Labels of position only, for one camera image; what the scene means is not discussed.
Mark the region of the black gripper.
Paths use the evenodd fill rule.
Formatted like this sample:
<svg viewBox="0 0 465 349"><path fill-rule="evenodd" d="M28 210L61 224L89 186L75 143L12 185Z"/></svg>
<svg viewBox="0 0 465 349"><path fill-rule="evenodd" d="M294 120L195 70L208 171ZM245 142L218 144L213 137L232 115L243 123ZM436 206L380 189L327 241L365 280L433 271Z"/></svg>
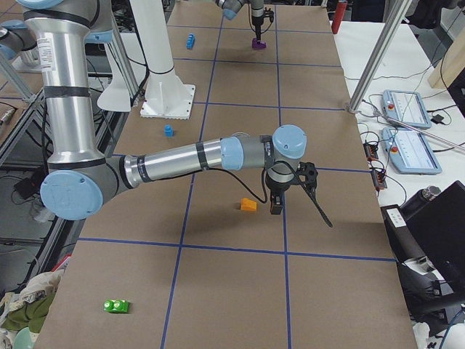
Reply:
<svg viewBox="0 0 465 349"><path fill-rule="evenodd" d="M265 185L270 190L270 214L280 215L283 210L284 193L293 185L293 180L278 182L266 175Z"/></svg>
<svg viewBox="0 0 465 349"><path fill-rule="evenodd" d="M251 24L252 28L255 32L255 42L260 42L261 41L261 31L262 31L262 25L264 23L264 15L251 15Z"/></svg>

